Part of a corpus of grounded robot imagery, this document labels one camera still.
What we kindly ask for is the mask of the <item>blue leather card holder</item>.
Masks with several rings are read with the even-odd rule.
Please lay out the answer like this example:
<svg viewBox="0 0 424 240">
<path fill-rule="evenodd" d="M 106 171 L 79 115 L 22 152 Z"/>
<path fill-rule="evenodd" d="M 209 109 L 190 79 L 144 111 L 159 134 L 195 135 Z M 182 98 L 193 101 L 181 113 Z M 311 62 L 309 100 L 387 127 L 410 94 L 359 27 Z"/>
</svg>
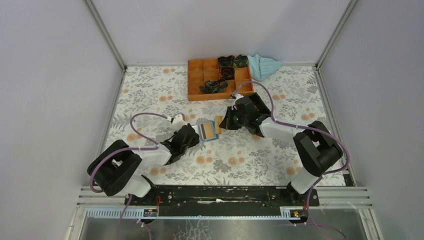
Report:
<svg viewBox="0 0 424 240">
<path fill-rule="evenodd" d="M 215 133 L 215 122 L 207 121 L 197 125 L 193 125 L 195 133 L 199 135 L 199 143 L 214 141 L 219 139 L 219 135 Z"/>
</svg>

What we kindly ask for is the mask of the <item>gold black credit card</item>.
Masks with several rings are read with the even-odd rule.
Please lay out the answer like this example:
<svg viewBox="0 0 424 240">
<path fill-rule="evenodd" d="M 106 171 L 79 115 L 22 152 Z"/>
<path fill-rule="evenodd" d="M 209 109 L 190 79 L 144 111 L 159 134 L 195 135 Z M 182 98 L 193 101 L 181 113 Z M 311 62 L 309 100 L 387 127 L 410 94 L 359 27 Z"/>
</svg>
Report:
<svg viewBox="0 0 424 240">
<path fill-rule="evenodd" d="M 216 138 L 214 123 L 212 121 L 201 123 L 199 127 L 201 137 L 204 141 L 210 141 Z"/>
</svg>

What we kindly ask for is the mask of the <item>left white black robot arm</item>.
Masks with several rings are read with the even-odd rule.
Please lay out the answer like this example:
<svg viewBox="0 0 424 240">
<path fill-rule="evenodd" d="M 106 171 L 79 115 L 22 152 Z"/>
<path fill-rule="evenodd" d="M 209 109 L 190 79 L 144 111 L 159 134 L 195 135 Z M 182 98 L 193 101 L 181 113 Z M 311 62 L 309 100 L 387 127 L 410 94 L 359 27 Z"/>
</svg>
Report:
<svg viewBox="0 0 424 240">
<path fill-rule="evenodd" d="M 116 140 L 88 166 L 89 187 L 92 192 L 108 197 L 118 193 L 134 195 L 148 206 L 155 200 L 153 184 L 145 176 L 137 175 L 137 169 L 171 165 L 199 143 L 200 136 L 189 123 L 157 146 L 131 147 L 122 139 Z"/>
</svg>

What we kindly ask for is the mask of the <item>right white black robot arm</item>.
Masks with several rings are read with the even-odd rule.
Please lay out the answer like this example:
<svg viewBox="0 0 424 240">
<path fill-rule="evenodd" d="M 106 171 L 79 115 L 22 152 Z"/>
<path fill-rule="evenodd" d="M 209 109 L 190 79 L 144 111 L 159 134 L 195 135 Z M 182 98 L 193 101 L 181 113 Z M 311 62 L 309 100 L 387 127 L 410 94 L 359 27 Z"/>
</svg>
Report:
<svg viewBox="0 0 424 240">
<path fill-rule="evenodd" d="M 232 131 L 246 128 L 254 136 L 295 146 L 302 168 L 288 184 L 286 198 L 293 206 L 301 205 L 307 199 L 306 192 L 343 156 L 341 146 L 320 121 L 300 126 L 273 120 L 272 112 L 257 93 L 248 96 L 237 93 L 232 98 L 234 103 L 227 107 L 220 128 Z"/>
</svg>

